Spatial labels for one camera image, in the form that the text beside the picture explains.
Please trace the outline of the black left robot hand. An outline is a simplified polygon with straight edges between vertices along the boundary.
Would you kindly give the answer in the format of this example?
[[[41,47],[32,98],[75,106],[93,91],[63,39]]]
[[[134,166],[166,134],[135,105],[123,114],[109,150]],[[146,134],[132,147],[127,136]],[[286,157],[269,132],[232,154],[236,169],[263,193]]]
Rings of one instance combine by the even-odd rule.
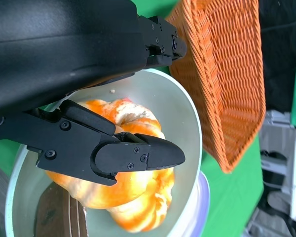
[[[116,134],[66,96],[185,55],[176,27],[130,0],[0,0],[0,140],[38,153],[41,169],[107,186],[119,172],[180,165],[177,145]]]

